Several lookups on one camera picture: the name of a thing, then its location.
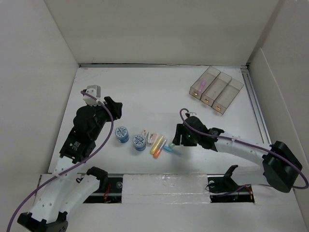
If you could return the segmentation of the pink highlighter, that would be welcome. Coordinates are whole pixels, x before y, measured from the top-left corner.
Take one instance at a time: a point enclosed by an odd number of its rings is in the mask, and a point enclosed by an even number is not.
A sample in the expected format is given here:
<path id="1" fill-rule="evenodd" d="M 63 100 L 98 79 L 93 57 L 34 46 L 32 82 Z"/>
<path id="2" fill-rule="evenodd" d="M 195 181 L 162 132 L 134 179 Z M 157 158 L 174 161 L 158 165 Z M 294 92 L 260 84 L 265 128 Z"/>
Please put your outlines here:
<path id="1" fill-rule="evenodd" d="M 202 80 L 202 82 L 201 82 L 201 84 L 200 84 L 200 86 L 199 86 L 199 91 L 202 91 L 203 90 L 203 88 L 205 87 L 205 84 L 206 84 L 206 81 L 205 80 Z"/>

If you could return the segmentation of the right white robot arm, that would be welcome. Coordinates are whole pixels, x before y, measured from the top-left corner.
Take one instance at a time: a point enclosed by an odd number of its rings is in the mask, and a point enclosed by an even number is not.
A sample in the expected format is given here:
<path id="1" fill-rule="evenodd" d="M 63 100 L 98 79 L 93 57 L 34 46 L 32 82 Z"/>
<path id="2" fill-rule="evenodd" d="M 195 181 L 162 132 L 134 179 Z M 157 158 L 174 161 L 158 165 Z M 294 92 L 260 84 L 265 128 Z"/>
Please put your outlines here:
<path id="1" fill-rule="evenodd" d="M 224 174 L 208 178 L 211 193 L 223 195 L 237 192 L 248 185 L 267 185 L 288 193 L 296 188 L 299 176 L 304 179 L 304 189 L 309 182 L 302 173 L 302 164 L 289 147 L 280 141 L 274 144 L 251 144 L 223 129 L 207 128 L 196 116 L 187 116 L 177 124 L 173 139 L 176 146 L 201 146 L 214 152 L 227 153 L 252 163 L 243 167 L 231 165 Z"/>

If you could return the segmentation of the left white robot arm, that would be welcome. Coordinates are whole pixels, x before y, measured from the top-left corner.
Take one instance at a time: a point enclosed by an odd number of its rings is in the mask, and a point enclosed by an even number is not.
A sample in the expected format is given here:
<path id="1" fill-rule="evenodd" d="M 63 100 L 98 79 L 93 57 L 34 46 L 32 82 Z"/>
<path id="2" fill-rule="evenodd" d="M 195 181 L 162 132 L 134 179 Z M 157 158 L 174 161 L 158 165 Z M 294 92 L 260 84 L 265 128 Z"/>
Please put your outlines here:
<path id="1" fill-rule="evenodd" d="M 86 105 L 79 108 L 61 150 L 53 177 L 38 186 L 30 196 L 39 190 L 43 193 L 37 203 L 17 219 L 18 224 L 30 232 L 64 232 L 68 218 L 95 191 L 104 191 L 108 184 L 108 173 L 98 167 L 87 170 L 80 183 L 75 177 L 90 157 L 103 147 L 96 148 L 96 139 L 105 123 L 122 116 L 121 102 L 111 97 L 100 101 L 85 94 Z"/>

